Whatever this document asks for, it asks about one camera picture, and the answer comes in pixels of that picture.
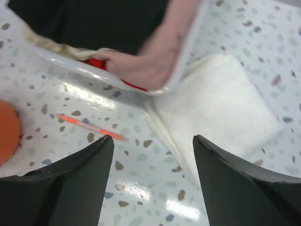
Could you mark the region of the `orange white pen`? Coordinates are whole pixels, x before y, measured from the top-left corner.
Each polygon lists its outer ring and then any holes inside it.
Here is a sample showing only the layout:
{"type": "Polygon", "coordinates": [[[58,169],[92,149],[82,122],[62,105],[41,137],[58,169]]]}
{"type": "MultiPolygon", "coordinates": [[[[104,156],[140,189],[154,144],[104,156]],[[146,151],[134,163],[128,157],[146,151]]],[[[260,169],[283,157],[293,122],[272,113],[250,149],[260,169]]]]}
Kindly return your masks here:
{"type": "Polygon", "coordinates": [[[87,130],[90,130],[90,131],[93,131],[93,132],[96,132],[96,133],[99,133],[99,134],[103,134],[103,135],[109,135],[112,138],[115,138],[115,139],[118,139],[118,140],[127,141],[127,138],[125,136],[114,133],[114,132],[109,131],[109,130],[105,130],[105,129],[100,128],[98,126],[95,126],[95,125],[92,125],[92,124],[89,124],[89,123],[85,123],[85,122],[73,119],[71,117],[68,117],[68,116],[65,116],[65,115],[62,115],[62,114],[57,114],[56,116],[59,119],[62,119],[64,121],[67,121],[69,123],[77,125],[81,128],[84,128],[84,129],[87,129],[87,130]]]}

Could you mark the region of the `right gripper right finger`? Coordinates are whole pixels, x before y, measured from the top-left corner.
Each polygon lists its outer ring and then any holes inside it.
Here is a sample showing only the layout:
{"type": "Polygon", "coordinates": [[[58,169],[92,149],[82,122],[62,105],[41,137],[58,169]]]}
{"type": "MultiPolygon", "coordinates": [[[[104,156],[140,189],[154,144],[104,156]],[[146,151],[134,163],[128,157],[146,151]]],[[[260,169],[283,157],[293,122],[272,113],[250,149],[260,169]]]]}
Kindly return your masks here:
{"type": "Polygon", "coordinates": [[[301,180],[237,157],[201,135],[193,138],[211,226],[299,226],[301,180]]]}

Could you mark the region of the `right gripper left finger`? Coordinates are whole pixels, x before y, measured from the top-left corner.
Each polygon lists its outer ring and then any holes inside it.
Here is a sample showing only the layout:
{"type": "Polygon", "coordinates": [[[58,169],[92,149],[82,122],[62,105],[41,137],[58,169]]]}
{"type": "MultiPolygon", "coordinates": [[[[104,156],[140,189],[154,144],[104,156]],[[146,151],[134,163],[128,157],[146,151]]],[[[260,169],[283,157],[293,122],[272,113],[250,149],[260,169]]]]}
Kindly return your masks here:
{"type": "Polygon", "coordinates": [[[106,135],[50,165],[1,178],[1,225],[98,225],[113,152],[106,135]]]}

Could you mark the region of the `orange round divided organizer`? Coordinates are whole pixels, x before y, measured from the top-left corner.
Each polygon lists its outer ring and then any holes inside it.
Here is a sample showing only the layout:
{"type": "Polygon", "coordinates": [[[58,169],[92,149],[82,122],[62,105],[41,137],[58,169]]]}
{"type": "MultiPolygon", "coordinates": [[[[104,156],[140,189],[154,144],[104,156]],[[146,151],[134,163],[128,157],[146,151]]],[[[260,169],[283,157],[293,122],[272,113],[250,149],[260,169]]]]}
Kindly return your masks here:
{"type": "Polygon", "coordinates": [[[0,164],[11,158],[17,149],[21,134],[20,120],[13,106],[0,100],[0,164]]]}

